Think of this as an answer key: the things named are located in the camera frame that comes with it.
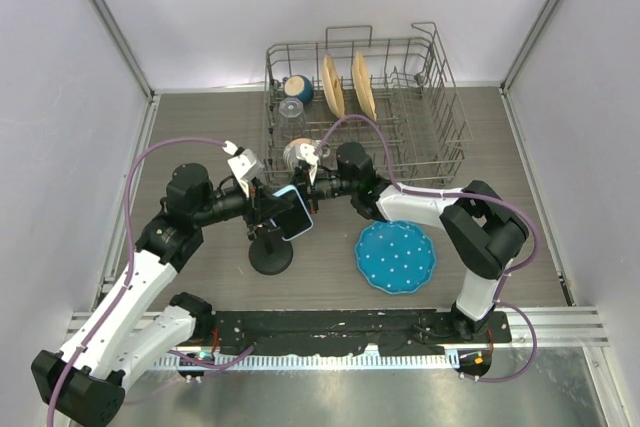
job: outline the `metal wire dish rack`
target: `metal wire dish rack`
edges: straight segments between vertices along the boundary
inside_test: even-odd
[[[341,76],[347,114],[360,113],[351,66],[356,52],[366,59],[376,104],[377,124],[390,147],[398,180],[409,185],[440,188],[456,176],[465,158],[471,132],[433,22],[413,23],[419,34],[375,39],[373,27],[328,27],[325,40],[275,44],[267,50],[263,158],[266,182],[274,187],[291,179],[282,152],[288,143],[280,135],[277,108],[284,99],[283,79],[304,75],[312,81],[314,97],[305,107],[305,137],[321,139],[337,120],[329,110],[321,81],[325,54],[330,54]],[[354,32],[364,33],[354,37]],[[386,174],[387,159],[375,131],[362,121],[342,124],[329,140],[332,152],[323,164],[335,168],[335,148],[360,142]]]

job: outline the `blue polka dot plate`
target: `blue polka dot plate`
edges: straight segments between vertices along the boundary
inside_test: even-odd
[[[362,231],[356,263],[367,281],[389,294],[411,294],[431,280],[431,239],[410,222],[376,222]]]

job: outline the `beige plate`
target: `beige plate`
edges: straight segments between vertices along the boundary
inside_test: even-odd
[[[360,108],[362,108],[362,111],[371,120],[378,120],[376,104],[373,100],[373,92],[371,92],[369,69],[367,69],[367,63],[360,52],[356,52],[351,73],[353,74],[353,84],[356,87],[356,95],[358,96]]]
[[[336,72],[336,66],[329,54],[324,56],[324,66],[322,68],[322,88],[324,96],[327,98],[329,109],[337,118],[344,117],[344,95],[342,85]]]

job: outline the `floor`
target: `floor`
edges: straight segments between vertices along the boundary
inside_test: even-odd
[[[460,96],[474,140],[452,186],[484,180],[537,221],[498,90],[463,88]],[[151,143],[200,135],[229,139],[260,152],[262,99],[261,92],[164,95]],[[145,163],[135,199],[135,232],[157,213],[175,167],[201,163],[217,184],[229,174],[226,158],[220,149],[205,144],[182,144],[154,153]],[[447,307],[460,291],[465,268],[444,232],[426,230],[438,257],[431,282],[414,294],[392,296],[371,287],[356,268],[353,247],[370,222],[353,211],[348,199],[322,204],[314,222],[311,232],[294,240],[293,264],[274,277],[258,274],[249,264],[242,220],[207,228],[204,245],[151,310],[162,310],[174,294],[183,291],[224,310]],[[521,255],[528,255],[530,249],[528,242]],[[546,243],[536,261],[509,280],[502,300],[526,307],[566,305]]]
[[[528,355],[496,350],[491,376]],[[451,370],[229,372],[190,385],[175,371],[147,372],[127,401],[111,426],[607,425],[580,348],[540,349],[526,376],[502,384],[476,385]]]

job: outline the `black stand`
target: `black stand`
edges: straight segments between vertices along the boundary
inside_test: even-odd
[[[249,262],[254,269],[264,275],[284,272],[293,260],[291,242],[282,240],[279,230],[262,234],[251,242]]]

